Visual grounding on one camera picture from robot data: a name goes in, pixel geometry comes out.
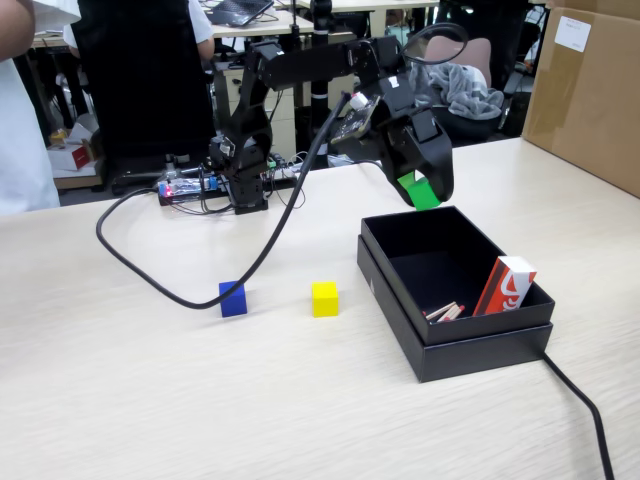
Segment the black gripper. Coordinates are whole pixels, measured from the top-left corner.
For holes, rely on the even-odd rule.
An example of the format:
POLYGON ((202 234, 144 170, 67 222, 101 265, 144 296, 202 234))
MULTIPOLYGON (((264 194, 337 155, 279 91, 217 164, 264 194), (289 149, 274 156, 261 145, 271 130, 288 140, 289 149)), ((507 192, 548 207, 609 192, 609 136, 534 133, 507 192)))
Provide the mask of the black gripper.
POLYGON ((430 108, 389 117, 377 125, 376 132, 381 141, 382 171, 407 205, 414 207, 407 185, 415 182, 417 168, 427 168, 425 177, 441 203, 451 198, 454 191, 451 142, 430 108))

